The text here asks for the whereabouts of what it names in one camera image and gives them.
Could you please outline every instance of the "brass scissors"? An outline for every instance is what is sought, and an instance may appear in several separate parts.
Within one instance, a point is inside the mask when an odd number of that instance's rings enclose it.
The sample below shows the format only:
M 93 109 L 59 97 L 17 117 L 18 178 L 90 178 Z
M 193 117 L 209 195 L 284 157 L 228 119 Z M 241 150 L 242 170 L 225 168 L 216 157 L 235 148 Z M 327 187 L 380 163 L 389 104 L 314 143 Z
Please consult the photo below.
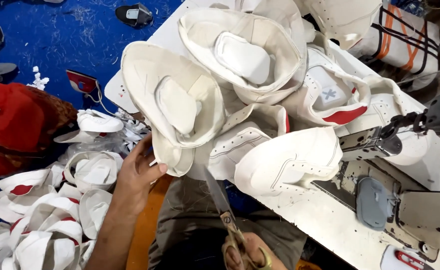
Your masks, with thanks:
M 225 245 L 222 248 L 223 262 L 225 263 L 225 267 L 228 269 L 227 260 L 226 260 L 227 249 L 229 247 L 232 247 L 238 252 L 238 254 L 240 254 L 240 257 L 243 262 L 243 267 L 245 269 L 248 269 L 248 266 L 251 265 L 255 270 L 271 270 L 272 260 L 270 255 L 264 248 L 259 247 L 263 255 L 265 256 L 265 266 L 263 267 L 260 267 L 257 264 L 255 264 L 252 261 L 252 259 L 248 256 L 245 248 L 246 247 L 245 238 L 243 237 L 243 234 L 235 224 L 235 216 L 231 211 L 228 200 L 225 198 L 225 195 L 222 192 L 222 188 L 215 180 L 215 178 L 212 176 L 210 171 L 206 169 L 206 167 L 204 167 L 204 170 L 205 170 L 204 177 L 206 180 L 206 184 L 210 189 L 210 194 L 213 198 L 213 201 L 215 202 L 215 205 L 217 207 L 218 213 L 220 214 L 220 218 L 223 222 L 223 225 L 225 226 L 225 228 L 227 228 L 229 235 L 228 236 L 229 240 L 225 243 Z

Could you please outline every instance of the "person's hand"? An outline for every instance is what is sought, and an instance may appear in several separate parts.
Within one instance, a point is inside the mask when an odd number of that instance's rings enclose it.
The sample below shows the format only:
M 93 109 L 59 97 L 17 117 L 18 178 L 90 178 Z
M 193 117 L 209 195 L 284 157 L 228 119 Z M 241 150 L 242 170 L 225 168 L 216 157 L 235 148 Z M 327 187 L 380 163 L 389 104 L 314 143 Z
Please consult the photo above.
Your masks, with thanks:
M 110 204 L 112 210 L 120 211 L 123 215 L 131 215 L 136 219 L 145 208 L 150 183 L 167 172 L 166 164 L 149 166 L 155 160 L 153 151 L 148 152 L 151 145 L 152 135 L 149 134 L 138 142 L 123 161 Z
M 278 259 L 277 256 L 273 253 L 273 251 L 263 242 L 263 240 L 252 232 L 244 232 L 243 237 L 245 238 L 245 249 L 247 255 L 252 259 L 253 263 L 259 268 L 264 267 L 266 264 L 265 256 L 259 247 L 262 247 L 266 250 L 266 252 L 270 255 L 272 259 L 272 269 L 273 270 L 286 270 L 286 267 L 283 265 L 282 261 Z M 225 244 L 228 242 L 230 238 L 227 236 L 225 238 Z M 225 260 L 227 262 L 228 270 L 251 270 L 253 267 L 248 265 L 246 262 L 243 262 L 240 254 L 232 247 L 228 247 L 227 253 L 225 254 Z

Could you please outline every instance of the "right hand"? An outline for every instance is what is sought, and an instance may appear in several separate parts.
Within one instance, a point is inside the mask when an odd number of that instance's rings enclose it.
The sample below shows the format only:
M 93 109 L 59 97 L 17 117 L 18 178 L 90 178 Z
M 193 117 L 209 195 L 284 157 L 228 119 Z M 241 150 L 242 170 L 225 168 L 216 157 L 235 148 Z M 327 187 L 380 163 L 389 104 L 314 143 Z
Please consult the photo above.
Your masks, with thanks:
M 261 246 L 263 249 L 267 251 L 272 259 L 272 269 L 273 270 L 287 270 L 287 268 L 283 265 L 282 261 L 278 259 L 277 256 L 273 253 L 273 251 L 265 244 L 265 242 L 256 234 L 252 232 L 244 232 L 243 237 L 245 238 L 245 249 L 247 255 L 252 259 L 253 263 L 259 268 L 264 267 L 266 264 L 265 256 L 263 252 L 259 249 Z M 225 238 L 225 243 L 229 241 L 230 238 L 227 236 Z M 240 254 L 232 247 L 227 249 L 225 254 L 225 260 L 227 262 L 228 270 L 250 270 L 253 269 L 251 265 L 243 266 L 243 262 L 241 260 Z

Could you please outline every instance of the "scissor blade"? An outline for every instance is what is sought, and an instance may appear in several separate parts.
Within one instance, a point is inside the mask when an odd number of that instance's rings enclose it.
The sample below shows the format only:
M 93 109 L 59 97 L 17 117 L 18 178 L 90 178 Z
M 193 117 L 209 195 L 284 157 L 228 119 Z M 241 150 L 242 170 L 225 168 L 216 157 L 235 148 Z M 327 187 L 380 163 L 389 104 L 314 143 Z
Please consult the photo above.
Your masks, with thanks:
M 206 167 L 204 167 L 204 178 L 206 180 L 206 184 L 208 185 L 208 189 L 210 190 L 210 195 L 213 198 L 213 201 L 215 202 L 215 205 L 217 206 L 217 210 L 219 214 L 223 214 L 227 211 L 229 211 L 232 215 L 232 217 L 235 219 L 235 217 L 233 216 L 233 213 L 231 211 L 230 208 L 230 204 L 227 200 L 227 198 L 225 197 L 225 195 L 222 192 L 222 188 L 220 187 L 220 185 L 218 184 L 218 182 L 216 181 L 216 179 L 213 177 L 213 175 L 210 173 L 210 171 L 208 171 L 208 169 L 206 169 Z

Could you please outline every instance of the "left hand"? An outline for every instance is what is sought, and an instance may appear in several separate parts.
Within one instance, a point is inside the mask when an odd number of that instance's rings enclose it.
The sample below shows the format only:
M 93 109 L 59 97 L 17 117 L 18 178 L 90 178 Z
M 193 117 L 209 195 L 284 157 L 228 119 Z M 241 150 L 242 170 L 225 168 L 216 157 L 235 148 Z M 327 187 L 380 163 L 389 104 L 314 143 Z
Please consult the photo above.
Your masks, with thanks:
M 110 204 L 110 208 L 123 215 L 131 215 L 136 218 L 145 208 L 150 183 L 167 172 L 166 164 L 149 166 L 155 160 L 153 151 L 148 153 L 151 145 L 152 135 L 149 134 L 138 142 L 123 161 Z

